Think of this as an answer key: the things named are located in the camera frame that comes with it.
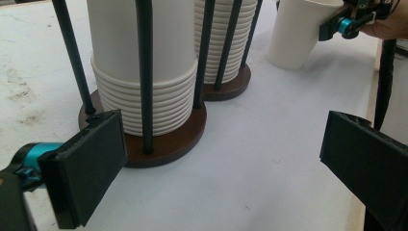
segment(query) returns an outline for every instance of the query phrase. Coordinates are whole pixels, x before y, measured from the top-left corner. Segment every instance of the white table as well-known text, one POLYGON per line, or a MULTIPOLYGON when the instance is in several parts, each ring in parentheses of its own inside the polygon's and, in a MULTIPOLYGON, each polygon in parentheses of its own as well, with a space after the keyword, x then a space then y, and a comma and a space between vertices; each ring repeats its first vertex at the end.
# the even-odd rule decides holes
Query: white table
MULTIPOLYGON (((96 90, 85 0, 68 7, 96 90)), ((365 117, 377 39, 336 35, 307 64, 268 63, 276 9, 264 1, 247 63, 248 89, 206 102, 197 146, 180 160, 124 168, 79 230, 347 230, 352 193, 319 161, 329 110, 365 117)), ((50 2, 0 8, 0 169, 33 141, 66 141, 82 105, 50 2)), ((46 190, 26 193, 38 230, 58 230, 46 190)))

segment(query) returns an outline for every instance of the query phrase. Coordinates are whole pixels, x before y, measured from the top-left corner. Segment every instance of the wooden base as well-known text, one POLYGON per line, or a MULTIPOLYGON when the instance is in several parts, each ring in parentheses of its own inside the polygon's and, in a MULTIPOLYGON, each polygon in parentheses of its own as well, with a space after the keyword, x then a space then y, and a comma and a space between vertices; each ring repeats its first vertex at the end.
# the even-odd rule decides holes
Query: wooden base
MULTIPOLYGON (((96 114, 104 112, 96 90, 91 95, 93 107, 96 114)), ((85 114, 84 106, 79 113, 78 122, 81 129, 88 124, 86 119, 89 116, 85 114)), ((128 154, 126 167, 157 167, 176 161, 186 155, 200 140, 207 120, 207 110, 204 103, 201 109, 192 109, 189 119, 177 130, 153 137, 153 153, 145 155, 143 153, 143 139, 125 134, 125 141, 128 154)))
POLYGON ((231 82, 221 85, 220 90, 215 90, 215 85, 204 85, 203 100, 204 101, 224 101, 235 98, 242 94, 249 85, 251 79, 251 70, 246 64, 241 67, 237 77, 231 82))

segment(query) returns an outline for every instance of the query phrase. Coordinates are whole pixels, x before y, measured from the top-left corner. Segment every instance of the dark brown wooden disc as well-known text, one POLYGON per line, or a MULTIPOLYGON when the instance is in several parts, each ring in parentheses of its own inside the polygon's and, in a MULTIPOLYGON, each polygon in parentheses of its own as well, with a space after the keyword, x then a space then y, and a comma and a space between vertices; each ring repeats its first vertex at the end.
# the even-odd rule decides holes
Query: dark brown wooden disc
MULTIPOLYGON (((103 108, 96 90, 91 95, 96 114, 102 113, 103 108)), ((88 126, 86 119, 89 116, 81 108, 78 122, 81 129, 88 126)), ((189 119, 178 129, 165 135, 153 137, 153 153, 143 153, 143 138, 125 134, 128 162, 126 167, 156 167, 171 163, 186 155, 200 140, 205 123, 207 111, 204 103, 200 109, 192 109, 189 119)))
POLYGON ((232 81, 222 84, 220 90, 215 89, 215 85, 204 85, 203 100, 204 101, 224 101, 235 98, 242 94, 249 85, 251 79, 251 70, 246 64, 241 67, 236 78, 232 81))

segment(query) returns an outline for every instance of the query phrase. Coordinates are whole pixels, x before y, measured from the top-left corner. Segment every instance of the black rod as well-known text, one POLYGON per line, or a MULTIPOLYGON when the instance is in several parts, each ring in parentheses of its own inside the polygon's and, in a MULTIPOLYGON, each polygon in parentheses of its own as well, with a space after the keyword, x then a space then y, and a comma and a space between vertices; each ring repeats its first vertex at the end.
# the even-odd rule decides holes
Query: black rod
POLYGON ((204 85, 205 68, 207 65, 208 48, 210 46, 211 28, 213 26, 214 6, 216 0, 206 0, 204 8, 203 28, 201 31, 200 54, 198 55, 197 77, 195 80, 194 101, 195 109, 201 108, 201 97, 204 85))
POLYGON ((255 15, 252 18, 251 30, 249 32, 248 41, 246 42, 245 51, 243 51, 241 67, 244 67, 246 65, 246 58, 248 57, 249 48, 251 47, 252 38, 254 37, 254 32, 255 32, 256 24, 258 22, 259 12, 261 11, 261 7, 262 7, 262 1, 263 0, 258 0, 258 4, 256 5, 255 15))
POLYGON ((227 34, 225 36, 224 46, 222 47, 221 60, 219 61, 218 73, 215 89, 220 90, 222 78, 224 77, 225 67, 227 66, 228 56, 234 39, 235 28, 237 27, 238 16, 240 15, 242 0, 234 0, 230 20, 228 22, 227 34))
POLYGON ((153 9, 151 0, 135 0, 138 15, 140 101, 143 152, 153 152, 153 9))
POLYGON ((68 52, 68 56, 71 61, 78 90, 84 104, 85 113, 92 115, 96 112, 96 110, 92 105, 92 100, 90 99, 87 79, 85 78, 85 72, 84 68, 82 67, 81 57, 79 55, 78 45, 75 40, 66 2, 65 0, 52 0, 52 4, 58 18, 58 23, 60 24, 61 32, 63 33, 66 51, 68 52))
POLYGON ((374 116, 374 129, 378 131, 384 122, 393 88, 395 48, 396 39, 383 41, 374 116))

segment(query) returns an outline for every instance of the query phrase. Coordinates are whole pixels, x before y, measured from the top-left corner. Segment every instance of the person's arm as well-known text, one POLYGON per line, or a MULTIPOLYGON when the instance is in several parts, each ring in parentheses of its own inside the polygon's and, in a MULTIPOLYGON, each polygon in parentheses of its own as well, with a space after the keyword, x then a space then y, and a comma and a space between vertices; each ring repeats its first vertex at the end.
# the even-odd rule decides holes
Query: person's arm
POLYGON ((361 31, 380 39, 408 39, 408 0, 400 0, 387 19, 376 20, 371 25, 365 25, 361 31))

